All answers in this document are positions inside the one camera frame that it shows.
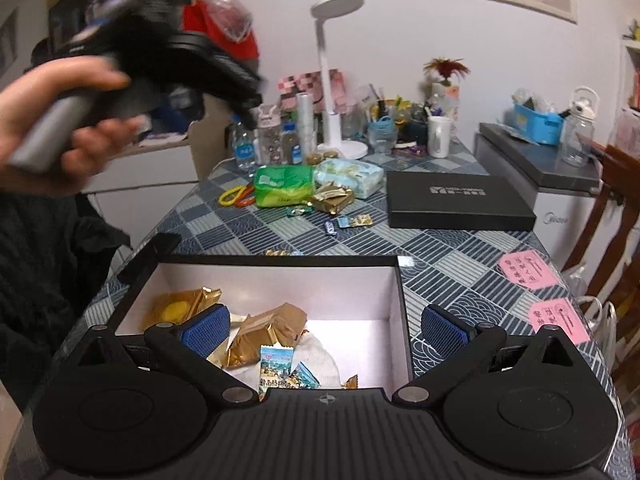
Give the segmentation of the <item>person's left hand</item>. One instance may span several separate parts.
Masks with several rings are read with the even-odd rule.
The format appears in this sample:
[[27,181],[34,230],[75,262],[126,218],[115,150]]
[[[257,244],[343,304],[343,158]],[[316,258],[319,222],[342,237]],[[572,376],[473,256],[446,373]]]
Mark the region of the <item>person's left hand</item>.
[[101,93],[130,78],[102,56],[60,58],[40,65],[1,92],[1,188],[47,196],[73,195],[128,146],[140,119],[89,124]]

